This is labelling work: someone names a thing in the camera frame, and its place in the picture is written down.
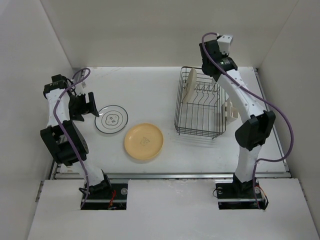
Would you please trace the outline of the white patterned plate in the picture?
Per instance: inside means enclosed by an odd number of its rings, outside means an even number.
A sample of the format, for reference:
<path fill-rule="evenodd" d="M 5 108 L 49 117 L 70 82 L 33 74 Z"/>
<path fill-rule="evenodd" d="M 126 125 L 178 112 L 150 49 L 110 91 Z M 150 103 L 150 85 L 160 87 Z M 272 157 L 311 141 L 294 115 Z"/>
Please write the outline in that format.
<path fill-rule="evenodd" d="M 99 132 L 112 135 L 120 132 L 128 120 L 129 115 L 122 106 L 108 105 L 98 111 L 94 124 Z"/>
<path fill-rule="evenodd" d="M 212 84 L 215 84 L 218 81 L 218 79 L 219 79 L 219 76 L 218 75 L 214 75 L 212 77 Z"/>

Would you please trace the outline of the aluminium rail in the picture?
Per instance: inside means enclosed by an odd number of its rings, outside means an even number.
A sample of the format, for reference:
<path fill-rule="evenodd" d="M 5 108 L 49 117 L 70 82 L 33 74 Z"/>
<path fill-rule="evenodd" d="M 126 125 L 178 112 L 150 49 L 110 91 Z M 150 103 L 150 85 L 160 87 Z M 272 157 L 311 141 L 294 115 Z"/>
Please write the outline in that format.
<path fill-rule="evenodd" d="M 255 77 L 261 92 L 261 97 L 259 97 L 255 93 L 253 94 L 253 96 L 257 97 L 257 99 L 261 100 L 265 105 L 265 110 L 263 110 L 263 113 L 261 115 L 252 117 L 252 119 L 256 119 L 256 121 L 259 122 L 259 127 L 256 128 L 256 133 L 258 134 L 258 140 L 261 140 L 261 143 L 265 143 L 269 138 L 269 136 L 272 134 L 274 141 L 277 144 L 277 149 L 281 155 L 279 159 L 261 158 L 260 160 L 264 162 L 269 162 L 269 163 L 282 163 L 282 165 L 285 168 L 285 171 L 289 173 L 290 170 L 286 161 L 286 156 L 283 152 L 283 148 L 281 146 L 281 143 L 276 131 L 276 127 L 275 127 L 276 114 L 271 110 L 272 105 L 270 106 L 270 103 L 266 100 L 257 68 L 254 67 L 253 71 L 255 73 Z"/>
<path fill-rule="evenodd" d="M 44 181 L 39 189 L 37 200 L 43 196 L 50 199 L 57 197 L 66 197 L 69 190 L 66 189 L 68 183 L 75 180 L 84 180 L 81 188 L 85 188 L 85 199 L 89 195 L 94 195 L 103 190 L 111 190 L 112 183 L 128 183 L 129 180 L 196 180 L 196 179 L 226 179 L 232 181 L 234 175 L 232 173 L 111 173 L 106 174 L 101 169 L 84 171 L 80 168 L 78 171 L 69 169 L 69 172 L 56 172 L 51 174 L 49 180 Z M 82 201 L 82 193 L 79 189 L 72 187 L 73 191 L 80 194 Z"/>

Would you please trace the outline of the yellow plate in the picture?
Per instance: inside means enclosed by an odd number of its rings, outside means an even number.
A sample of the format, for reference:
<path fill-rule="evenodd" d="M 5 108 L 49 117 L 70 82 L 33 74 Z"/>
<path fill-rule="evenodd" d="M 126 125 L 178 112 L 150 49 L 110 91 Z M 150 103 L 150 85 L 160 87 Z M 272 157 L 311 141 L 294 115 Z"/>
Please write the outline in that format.
<path fill-rule="evenodd" d="M 162 131 L 151 123 L 140 123 L 133 126 L 124 138 L 124 149 L 127 154 L 140 161 L 155 158 L 161 152 L 163 145 Z"/>

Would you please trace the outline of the cream white plate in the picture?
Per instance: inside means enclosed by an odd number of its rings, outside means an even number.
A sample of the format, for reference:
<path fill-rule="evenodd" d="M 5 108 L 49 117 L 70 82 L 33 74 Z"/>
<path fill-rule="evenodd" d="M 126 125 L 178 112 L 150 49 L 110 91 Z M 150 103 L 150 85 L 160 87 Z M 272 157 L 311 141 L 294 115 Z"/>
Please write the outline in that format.
<path fill-rule="evenodd" d="M 184 88 L 184 93 L 182 98 L 183 104 L 186 104 L 190 101 L 194 93 L 196 83 L 197 83 L 197 71 L 195 68 L 191 68 L 185 83 L 185 88 Z"/>

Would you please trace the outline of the aluminium rail right side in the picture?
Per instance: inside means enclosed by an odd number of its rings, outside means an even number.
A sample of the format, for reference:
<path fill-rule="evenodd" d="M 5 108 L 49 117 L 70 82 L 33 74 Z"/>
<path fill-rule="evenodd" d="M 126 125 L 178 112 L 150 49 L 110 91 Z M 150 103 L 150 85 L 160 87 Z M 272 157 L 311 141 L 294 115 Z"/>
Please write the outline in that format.
<path fill-rule="evenodd" d="M 265 143 L 269 138 L 269 136 L 272 134 L 274 141 L 277 144 L 277 149 L 281 155 L 279 159 L 261 158 L 260 160 L 264 162 L 269 162 L 269 163 L 282 163 L 282 165 L 285 168 L 285 171 L 289 173 L 290 170 L 286 161 L 286 156 L 283 152 L 283 148 L 281 146 L 281 143 L 276 131 L 276 127 L 275 127 L 276 114 L 271 110 L 272 105 L 270 106 L 270 103 L 266 100 L 257 68 L 254 67 L 253 71 L 255 73 L 255 77 L 261 92 L 261 97 L 259 97 L 255 93 L 253 94 L 253 96 L 257 97 L 257 99 L 261 100 L 265 105 L 265 110 L 263 110 L 263 113 L 261 115 L 252 117 L 252 119 L 256 119 L 256 121 L 259 122 L 259 127 L 256 128 L 256 133 L 258 134 L 258 140 L 261 140 L 261 143 Z"/>

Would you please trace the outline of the aluminium rail front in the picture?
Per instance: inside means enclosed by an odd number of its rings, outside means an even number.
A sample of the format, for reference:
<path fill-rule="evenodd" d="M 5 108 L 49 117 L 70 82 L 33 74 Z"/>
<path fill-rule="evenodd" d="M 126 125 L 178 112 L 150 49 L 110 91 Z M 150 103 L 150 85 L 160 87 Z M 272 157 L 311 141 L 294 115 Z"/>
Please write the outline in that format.
<path fill-rule="evenodd" d="M 129 180 L 196 180 L 196 179 L 226 179 L 232 181 L 234 175 L 232 173 L 111 173 L 106 174 L 101 169 L 84 171 L 80 168 L 78 171 L 69 169 L 69 172 L 56 172 L 51 174 L 49 180 L 44 181 L 39 189 L 37 200 L 43 196 L 50 199 L 57 197 L 66 197 L 69 190 L 66 189 L 68 183 L 75 180 L 84 180 L 81 188 L 85 188 L 85 199 L 89 195 L 94 195 L 103 190 L 111 190 L 112 183 L 128 183 Z M 82 201 L 82 193 L 79 189 L 72 187 L 73 191 L 80 194 Z"/>

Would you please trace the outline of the beige cutlery holder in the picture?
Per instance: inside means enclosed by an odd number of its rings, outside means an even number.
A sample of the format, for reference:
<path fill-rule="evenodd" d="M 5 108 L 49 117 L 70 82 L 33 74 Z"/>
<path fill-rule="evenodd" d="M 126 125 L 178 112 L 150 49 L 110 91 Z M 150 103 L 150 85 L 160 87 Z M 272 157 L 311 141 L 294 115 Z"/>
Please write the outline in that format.
<path fill-rule="evenodd" d="M 228 125 L 239 118 L 238 110 L 233 106 L 230 98 L 222 104 L 222 117 L 225 120 L 225 123 Z"/>

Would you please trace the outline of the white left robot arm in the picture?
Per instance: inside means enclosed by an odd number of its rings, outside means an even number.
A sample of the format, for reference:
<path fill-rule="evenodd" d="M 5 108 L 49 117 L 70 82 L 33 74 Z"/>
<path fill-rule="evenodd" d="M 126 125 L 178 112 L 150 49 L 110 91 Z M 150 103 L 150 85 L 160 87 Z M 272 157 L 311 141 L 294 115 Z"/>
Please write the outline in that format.
<path fill-rule="evenodd" d="M 107 198 L 113 192 L 110 180 L 87 158 L 87 142 L 75 125 L 76 121 L 84 121 L 84 115 L 99 115 L 94 94 L 76 92 L 76 83 L 61 74 L 51 79 L 43 90 L 49 118 L 40 136 L 56 163 L 71 167 L 85 180 L 85 186 L 80 188 L 85 197 Z"/>

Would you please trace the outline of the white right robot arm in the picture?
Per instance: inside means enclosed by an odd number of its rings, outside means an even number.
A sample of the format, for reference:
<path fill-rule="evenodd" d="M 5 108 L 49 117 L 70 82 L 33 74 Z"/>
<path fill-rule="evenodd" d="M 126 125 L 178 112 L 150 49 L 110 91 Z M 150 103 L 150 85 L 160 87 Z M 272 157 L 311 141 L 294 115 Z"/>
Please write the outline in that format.
<path fill-rule="evenodd" d="M 199 47 L 203 73 L 212 77 L 224 89 L 242 121 L 242 125 L 235 131 L 239 156 L 231 190 L 235 196 L 243 197 L 253 190 L 255 163 L 270 136 L 276 115 L 271 110 L 267 111 L 249 93 L 237 65 L 220 52 L 217 40 L 202 42 Z"/>

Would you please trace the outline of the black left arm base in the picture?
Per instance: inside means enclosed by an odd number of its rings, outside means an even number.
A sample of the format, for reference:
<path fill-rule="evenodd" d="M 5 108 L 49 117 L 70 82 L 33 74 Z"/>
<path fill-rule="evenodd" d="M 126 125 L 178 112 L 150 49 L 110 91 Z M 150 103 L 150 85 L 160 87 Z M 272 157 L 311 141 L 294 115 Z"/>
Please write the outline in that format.
<path fill-rule="evenodd" d="M 90 194 L 86 201 L 85 188 L 79 188 L 82 194 L 81 210 L 109 210 L 118 211 L 127 209 L 128 183 L 112 182 L 111 189 L 103 190 L 95 194 Z"/>

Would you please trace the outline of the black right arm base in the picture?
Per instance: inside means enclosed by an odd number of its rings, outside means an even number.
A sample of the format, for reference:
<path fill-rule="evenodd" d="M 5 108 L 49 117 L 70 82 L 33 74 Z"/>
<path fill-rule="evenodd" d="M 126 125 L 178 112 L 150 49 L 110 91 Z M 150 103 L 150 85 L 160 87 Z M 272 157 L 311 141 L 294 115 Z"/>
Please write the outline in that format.
<path fill-rule="evenodd" d="M 266 210 L 269 205 L 268 197 L 257 182 L 254 187 L 250 183 L 244 190 L 233 182 L 217 182 L 212 193 L 216 193 L 219 210 Z"/>

